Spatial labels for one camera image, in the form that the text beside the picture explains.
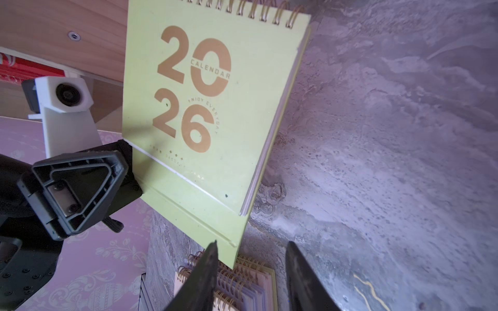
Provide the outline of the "pink calendar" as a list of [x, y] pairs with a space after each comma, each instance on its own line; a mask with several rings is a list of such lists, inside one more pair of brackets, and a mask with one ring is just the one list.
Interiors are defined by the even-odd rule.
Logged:
[[175, 274], [174, 299], [166, 310], [238, 310], [236, 303], [216, 289], [214, 274], [201, 275], [184, 266]]

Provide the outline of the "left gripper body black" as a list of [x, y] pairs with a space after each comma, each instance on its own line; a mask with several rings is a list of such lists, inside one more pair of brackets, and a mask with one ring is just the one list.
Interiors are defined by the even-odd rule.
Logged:
[[[113, 219], [114, 213], [142, 194], [132, 170], [132, 147], [119, 140], [80, 152], [89, 151], [118, 151], [128, 164], [127, 175], [110, 207]], [[65, 241], [55, 241], [49, 236], [17, 185], [32, 166], [1, 156], [2, 310], [17, 309], [51, 280]]]

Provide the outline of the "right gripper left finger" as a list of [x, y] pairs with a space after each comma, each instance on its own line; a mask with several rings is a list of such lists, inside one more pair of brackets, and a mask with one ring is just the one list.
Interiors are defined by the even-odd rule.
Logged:
[[217, 242], [212, 242], [164, 311], [212, 310], [219, 269]]

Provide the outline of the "purple calendar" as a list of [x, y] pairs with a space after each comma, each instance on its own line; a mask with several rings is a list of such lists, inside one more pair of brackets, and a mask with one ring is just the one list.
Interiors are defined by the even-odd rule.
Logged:
[[248, 270], [219, 261], [214, 310], [267, 310], [265, 289]]

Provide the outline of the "green calendar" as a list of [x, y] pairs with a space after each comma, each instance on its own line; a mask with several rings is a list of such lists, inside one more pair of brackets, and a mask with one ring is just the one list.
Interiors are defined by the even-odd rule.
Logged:
[[122, 135], [142, 199], [233, 267], [308, 43], [288, 1], [130, 1]]
[[250, 276], [265, 291], [266, 310], [278, 310], [276, 273], [269, 265], [249, 256], [239, 255], [236, 270]]

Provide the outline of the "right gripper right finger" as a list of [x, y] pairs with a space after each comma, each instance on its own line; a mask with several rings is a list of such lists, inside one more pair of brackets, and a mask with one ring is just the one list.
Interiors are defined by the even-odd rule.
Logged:
[[290, 310], [341, 311], [292, 241], [287, 244], [285, 269]]

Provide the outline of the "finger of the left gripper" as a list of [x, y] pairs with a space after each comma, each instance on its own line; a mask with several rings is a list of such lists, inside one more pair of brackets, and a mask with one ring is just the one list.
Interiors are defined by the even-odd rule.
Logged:
[[123, 230], [110, 207], [127, 172], [118, 151], [77, 152], [35, 163], [17, 185], [49, 236], [63, 241], [99, 222]]

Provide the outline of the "green calendar back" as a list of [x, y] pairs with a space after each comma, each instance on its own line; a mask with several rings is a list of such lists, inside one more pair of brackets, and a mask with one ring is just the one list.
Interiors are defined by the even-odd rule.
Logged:
[[233, 267], [308, 43], [288, 1], [130, 1], [122, 135], [142, 199]]

